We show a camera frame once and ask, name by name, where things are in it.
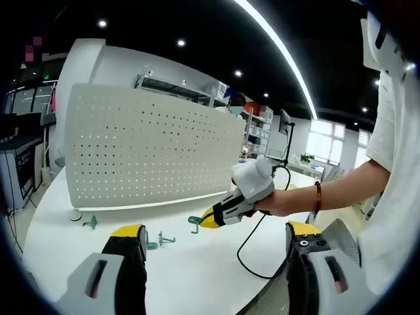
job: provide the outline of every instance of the white wall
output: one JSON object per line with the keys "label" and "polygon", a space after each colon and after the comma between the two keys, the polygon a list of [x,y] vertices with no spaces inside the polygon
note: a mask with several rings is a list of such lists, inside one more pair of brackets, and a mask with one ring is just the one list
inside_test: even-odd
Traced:
{"label": "white wall", "polygon": [[[294,117],[292,117],[291,120],[295,123],[295,128],[293,130],[293,139],[290,146],[289,159],[291,159],[293,154],[300,156],[302,153],[305,153],[310,127],[310,120]],[[287,139],[285,135],[278,132],[279,124],[280,116],[274,115],[271,124],[270,142],[268,144],[268,149],[279,150],[283,154],[286,149]]]}
{"label": "white wall", "polygon": [[[295,154],[300,156],[303,153],[306,153],[306,144],[308,142],[308,135],[310,129],[310,120],[300,119],[300,118],[291,118],[292,122],[296,124],[293,139],[290,147],[289,159]],[[278,132],[280,124],[280,116],[275,115],[273,117],[273,122],[271,125],[270,132],[270,142],[268,149],[280,150],[282,153],[286,147],[286,136]],[[358,133],[350,129],[346,129],[345,138],[343,143],[343,151],[341,153],[341,162],[340,167],[349,172],[354,168],[354,162],[356,161],[356,153],[358,147]],[[319,161],[314,161],[314,164],[325,167],[324,176],[326,176],[329,171],[333,168],[332,165],[328,165]]]}
{"label": "white wall", "polygon": [[62,54],[49,54],[49,53],[43,53],[42,54],[42,61],[50,61],[55,59],[62,59],[67,58],[68,53],[63,52]]}
{"label": "white wall", "polygon": [[169,59],[132,49],[105,46],[93,74],[93,83],[132,87],[138,74],[150,70],[153,71],[153,77],[177,84],[185,79],[187,87],[200,91],[204,91],[208,84],[219,82],[207,74]]}
{"label": "white wall", "polygon": [[75,83],[91,82],[98,56],[105,39],[76,39],[68,53],[56,88],[56,125],[50,128],[51,169],[57,171],[54,161],[64,156],[64,128],[70,91]]}
{"label": "white wall", "polygon": [[106,46],[105,39],[76,39],[58,80],[56,89],[56,126],[50,128],[50,160],[65,156],[64,128],[70,91],[75,83],[93,83],[120,87],[132,87],[135,77],[144,71],[154,72],[154,77],[204,91],[216,86],[215,78],[178,62],[131,49]]}

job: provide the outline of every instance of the led light strip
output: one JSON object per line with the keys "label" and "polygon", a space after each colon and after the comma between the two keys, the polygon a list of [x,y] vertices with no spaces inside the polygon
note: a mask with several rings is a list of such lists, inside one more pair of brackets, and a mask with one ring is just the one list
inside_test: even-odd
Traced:
{"label": "led light strip", "polygon": [[314,103],[312,102],[312,99],[309,95],[308,87],[306,86],[305,81],[303,81],[301,72],[296,66],[295,61],[293,60],[286,46],[283,44],[282,40],[278,37],[276,32],[272,29],[270,24],[263,18],[263,16],[257,10],[255,10],[254,7],[250,5],[246,0],[234,0],[234,1],[238,5],[240,5],[245,11],[247,11],[249,15],[253,17],[253,19],[263,28],[263,30],[267,33],[268,36],[270,36],[271,40],[273,40],[273,42],[279,48],[280,52],[283,54],[290,68],[295,74],[297,81],[299,82],[299,85],[301,86],[303,94],[306,97],[306,101],[308,102],[310,111],[312,113],[312,118],[318,119],[318,116],[316,115]]}

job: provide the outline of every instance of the white pegboard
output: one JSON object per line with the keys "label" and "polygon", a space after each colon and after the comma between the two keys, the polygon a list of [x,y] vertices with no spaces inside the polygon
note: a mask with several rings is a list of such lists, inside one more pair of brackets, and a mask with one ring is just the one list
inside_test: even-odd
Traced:
{"label": "white pegboard", "polygon": [[74,207],[142,205],[230,189],[245,121],[148,91],[77,84],[66,118]]}

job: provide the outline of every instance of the white shirt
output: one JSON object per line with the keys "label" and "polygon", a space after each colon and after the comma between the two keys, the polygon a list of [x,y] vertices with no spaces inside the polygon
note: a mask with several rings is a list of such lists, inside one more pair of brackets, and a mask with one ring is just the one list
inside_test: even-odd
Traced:
{"label": "white shirt", "polygon": [[420,222],[420,84],[381,74],[375,130],[367,156],[390,171],[383,195],[359,236],[362,268],[376,294],[392,284],[408,259]]}

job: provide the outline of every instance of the desk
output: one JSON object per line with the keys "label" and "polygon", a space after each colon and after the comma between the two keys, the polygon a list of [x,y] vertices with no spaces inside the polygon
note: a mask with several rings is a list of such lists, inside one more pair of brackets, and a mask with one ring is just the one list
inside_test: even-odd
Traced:
{"label": "desk", "polygon": [[0,144],[0,181],[10,209],[23,208],[28,194],[37,189],[35,151],[40,144],[42,137],[38,135],[17,136]]}
{"label": "desk", "polygon": [[323,171],[317,171],[316,169],[311,168],[309,165],[304,164],[296,164],[289,162],[287,164],[287,168],[289,168],[291,171],[297,171],[301,174],[308,175],[311,177],[318,177],[320,180],[322,180]]}
{"label": "desk", "polygon": [[[287,181],[279,169],[276,186]],[[291,172],[291,183],[310,186],[314,179]],[[235,314],[267,283],[248,273],[237,261],[236,251],[261,217],[244,218],[241,223],[219,229],[200,228],[191,234],[190,215],[203,212],[220,196],[143,209],[99,211],[96,230],[82,222],[93,213],[83,213],[79,222],[71,222],[73,209],[67,189],[65,170],[50,185],[33,216],[24,244],[23,260],[50,301],[65,292],[67,278],[91,253],[101,252],[111,233],[120,226],[143,223],[151,242],[164,236],[176,237],[148,252],[146,269],[146,310],[154,314]],[[288,218],[267,217],[242,250],[245,264],[255,272],[273,275],[285,259],[285,223],[304,222],[308,213]]]}

